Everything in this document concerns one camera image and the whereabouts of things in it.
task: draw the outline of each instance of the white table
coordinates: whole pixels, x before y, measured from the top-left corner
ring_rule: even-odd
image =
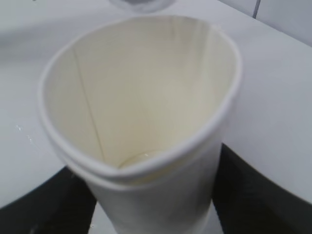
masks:
[[[36,87],[45,63],[71,38],[123,14],[106,4],[84,11],[79,2],[81,9],[67,6],[70,17],[42,13],[38,19],[44,20],[37,22],[31,13],[27,25],[20,20],[11,28],[0,16],[0,187],[5,191],[0,207],[63,166],[36,117]],[[237,42],[246,78],[225,143],[267,178],[312,203],[312,48],[217,0],[178,0],[162,14],[208,20]]]

